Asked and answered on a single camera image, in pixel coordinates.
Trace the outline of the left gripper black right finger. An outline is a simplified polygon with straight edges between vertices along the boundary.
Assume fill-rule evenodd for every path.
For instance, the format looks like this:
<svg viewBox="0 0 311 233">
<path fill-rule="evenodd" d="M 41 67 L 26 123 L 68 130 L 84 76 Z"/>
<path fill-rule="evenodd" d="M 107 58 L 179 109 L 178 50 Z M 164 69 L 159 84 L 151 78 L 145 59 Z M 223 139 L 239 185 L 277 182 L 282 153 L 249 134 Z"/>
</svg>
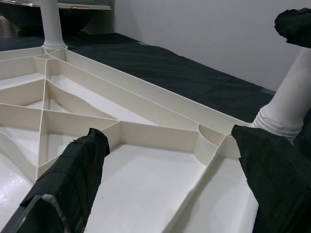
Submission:
<svg viewBox="0 0 311 233">
<path fill-rule="evenodd" d="M 270 233 L 311 231 L 311 162 L 283 137 L 235 125 L 240 164 Z"/>
</svg>

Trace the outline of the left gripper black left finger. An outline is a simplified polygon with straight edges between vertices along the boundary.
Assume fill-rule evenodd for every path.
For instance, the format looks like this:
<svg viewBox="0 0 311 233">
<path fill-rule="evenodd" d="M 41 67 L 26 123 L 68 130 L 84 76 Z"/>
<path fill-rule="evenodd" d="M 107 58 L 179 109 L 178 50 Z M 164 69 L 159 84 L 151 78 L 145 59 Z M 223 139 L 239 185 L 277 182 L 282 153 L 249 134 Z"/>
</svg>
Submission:
<svg viewBox="0 0 311 233">
<path fill-rule="evenodd" d="M 82 233 L 102 180 L 107 137 L 91 128 L 70 142 L 7 223 L 9 233 Z"/>
</svg>

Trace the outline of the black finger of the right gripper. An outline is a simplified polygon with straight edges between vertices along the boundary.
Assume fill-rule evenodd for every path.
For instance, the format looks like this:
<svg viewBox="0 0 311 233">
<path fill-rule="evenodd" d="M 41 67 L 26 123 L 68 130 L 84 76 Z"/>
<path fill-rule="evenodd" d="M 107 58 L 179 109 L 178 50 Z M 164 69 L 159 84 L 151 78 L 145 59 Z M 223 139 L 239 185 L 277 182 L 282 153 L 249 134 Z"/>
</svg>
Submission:
<svg viewBox="0 0 311 233">
<path fill-rule="evenodd" d="M 311 47 L 311 9 L 291 9 L 275 19 L 275 30 L 288 44 L 304 48 Z"/>
</svg>

